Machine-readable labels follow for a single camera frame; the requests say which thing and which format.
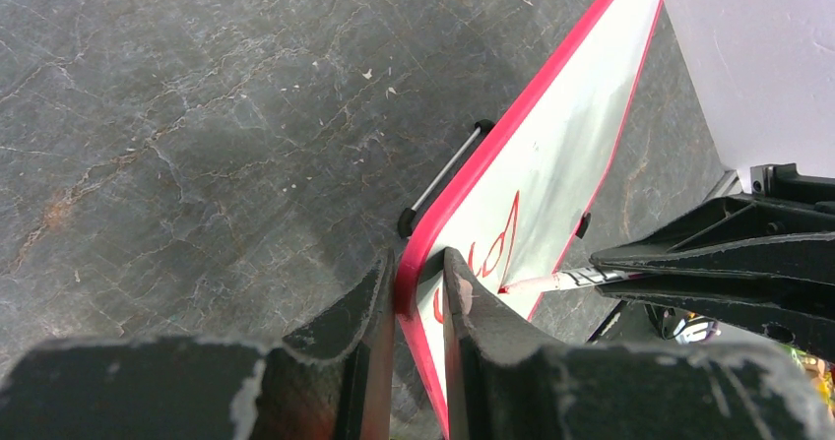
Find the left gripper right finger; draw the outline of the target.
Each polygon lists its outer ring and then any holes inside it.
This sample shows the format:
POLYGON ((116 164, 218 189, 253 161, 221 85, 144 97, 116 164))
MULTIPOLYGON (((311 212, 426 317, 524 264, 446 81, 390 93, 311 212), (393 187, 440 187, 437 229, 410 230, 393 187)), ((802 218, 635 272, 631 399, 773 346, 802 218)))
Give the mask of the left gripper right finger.
POLYGON ((567 345, 443 253, 452 439, 830 439, 809 379, 764 344, 567 345))

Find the pink framed whiteboard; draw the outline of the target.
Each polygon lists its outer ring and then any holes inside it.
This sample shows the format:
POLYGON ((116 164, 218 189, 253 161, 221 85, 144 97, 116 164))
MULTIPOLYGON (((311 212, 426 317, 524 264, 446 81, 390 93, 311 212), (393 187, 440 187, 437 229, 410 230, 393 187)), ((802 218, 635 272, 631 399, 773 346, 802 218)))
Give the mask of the pink framed whiteboard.
POLYGON ((443 251, 524 318, 542 294, 510 283, 553 273, 610 169, 663 0, 596 0, 415 219, 395 279, 402 331, 447 430, 443 251))

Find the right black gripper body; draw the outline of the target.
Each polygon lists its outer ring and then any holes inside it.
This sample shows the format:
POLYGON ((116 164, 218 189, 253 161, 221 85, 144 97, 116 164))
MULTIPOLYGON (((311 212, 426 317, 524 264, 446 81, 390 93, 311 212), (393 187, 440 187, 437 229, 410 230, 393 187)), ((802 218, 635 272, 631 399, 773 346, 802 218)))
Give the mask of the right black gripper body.
POLYGON ((753 166, 750 180, 754 195, 809 205, 834 202, 834 179, 802 175, 795 163, 753 166))

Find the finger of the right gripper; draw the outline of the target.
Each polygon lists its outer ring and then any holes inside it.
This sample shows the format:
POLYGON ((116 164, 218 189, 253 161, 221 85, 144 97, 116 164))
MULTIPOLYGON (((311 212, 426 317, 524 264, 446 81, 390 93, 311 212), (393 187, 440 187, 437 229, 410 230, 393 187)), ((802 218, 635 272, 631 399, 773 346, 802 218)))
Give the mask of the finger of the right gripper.
POLYGON ((834 360, 834 286, 784 279, 647 277, 607 283, 609 298, 684 309, 834 360))
POLYGON ((716 198, 590 261, 659 275, 832 281, 834 205, 747 194, 716 198))

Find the red whiteboard marker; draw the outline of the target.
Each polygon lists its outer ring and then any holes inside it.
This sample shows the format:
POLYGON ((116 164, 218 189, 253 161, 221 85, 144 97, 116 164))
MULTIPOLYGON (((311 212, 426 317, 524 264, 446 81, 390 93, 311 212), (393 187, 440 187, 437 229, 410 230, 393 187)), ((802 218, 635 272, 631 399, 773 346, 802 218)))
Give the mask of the red whiteboard marker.
POLYGON ((637 277, 637 273, 617 270, 600 270, 595 267, 585 267, 568 271, 557 271, 547 276, 506 284, 498 291, 505 294, 566 291, 577 288, 593 287, 607 283, 620 283, 637 277))

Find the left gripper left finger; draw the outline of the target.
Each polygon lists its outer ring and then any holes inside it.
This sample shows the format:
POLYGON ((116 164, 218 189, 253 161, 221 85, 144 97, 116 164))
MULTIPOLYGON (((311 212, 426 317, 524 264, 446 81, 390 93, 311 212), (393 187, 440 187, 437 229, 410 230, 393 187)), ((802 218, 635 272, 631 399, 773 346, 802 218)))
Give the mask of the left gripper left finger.
POLYGON ((395 257, 274 342, 70 338, 32 348, 1 386, 5 439, 385 439, 395 257))

